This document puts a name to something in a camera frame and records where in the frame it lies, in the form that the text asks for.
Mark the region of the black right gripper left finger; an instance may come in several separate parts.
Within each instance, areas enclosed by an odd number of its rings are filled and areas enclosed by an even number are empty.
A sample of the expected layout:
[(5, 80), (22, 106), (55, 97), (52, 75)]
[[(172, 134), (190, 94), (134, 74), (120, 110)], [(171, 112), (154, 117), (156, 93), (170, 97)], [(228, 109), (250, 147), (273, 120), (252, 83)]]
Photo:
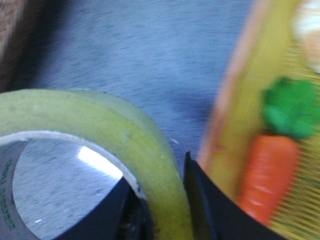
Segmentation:
[(105, 198), (56, 240), (152, 240), (146, 201), (122, 177)]

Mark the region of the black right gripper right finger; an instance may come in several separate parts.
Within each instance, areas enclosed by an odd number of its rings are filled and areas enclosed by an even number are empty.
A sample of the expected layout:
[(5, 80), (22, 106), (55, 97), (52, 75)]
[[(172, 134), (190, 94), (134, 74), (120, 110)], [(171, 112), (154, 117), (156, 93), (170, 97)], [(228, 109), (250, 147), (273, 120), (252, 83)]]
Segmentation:
[(197, 240), (283, 240), (233, 203), (185, 154), (184, 188)]

